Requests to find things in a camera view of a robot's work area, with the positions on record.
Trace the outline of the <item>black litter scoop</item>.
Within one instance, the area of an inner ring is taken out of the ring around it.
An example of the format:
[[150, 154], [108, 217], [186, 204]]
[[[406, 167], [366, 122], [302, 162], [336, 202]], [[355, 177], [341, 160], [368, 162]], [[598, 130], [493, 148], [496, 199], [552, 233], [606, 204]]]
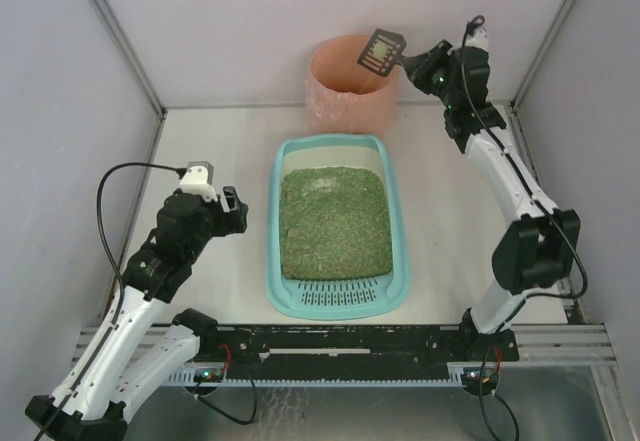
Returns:
[[398, 33], [376, 29], [369, 38], [357, 63], [371, 73], [386, 78], [394, 68], [411, 66], [415, 59], [405, 56], [406, 39]]

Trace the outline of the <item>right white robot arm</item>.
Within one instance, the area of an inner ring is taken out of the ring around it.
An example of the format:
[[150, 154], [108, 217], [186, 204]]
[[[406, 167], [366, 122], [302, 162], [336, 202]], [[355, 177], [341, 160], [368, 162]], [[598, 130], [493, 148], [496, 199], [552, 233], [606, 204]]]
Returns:
[[576, 250], [581, 222], [544, 193], [488, 101], [485, 49], [443, 40], [400, 63], [416, 89], [441, 101], [448, 136], [483, 174], [506, 222], [491, 257], [493, 280], [453, 338], [454, 349], [475, 360], [509, 341], [509, 327], [529, 301], [557, 298], [556, 282], [584, 267]]

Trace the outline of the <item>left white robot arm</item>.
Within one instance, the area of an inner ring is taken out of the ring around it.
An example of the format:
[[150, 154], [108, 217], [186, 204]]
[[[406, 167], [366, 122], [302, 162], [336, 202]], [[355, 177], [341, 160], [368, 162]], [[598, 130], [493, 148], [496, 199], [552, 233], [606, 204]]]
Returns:
[[169, 306], [213, 238], [247, 229], [248, 207], [236, 189], [205, 200], [176, 190], [156, 225], [128, 261], [107, 318], [64, 381], [33, 397], [26, 416], [53, 440], [121, 440], [135, 412], [182, 363], [219, 346], [215, 319], [188, 308], [164, 339], [128, 362], [147, 330]]

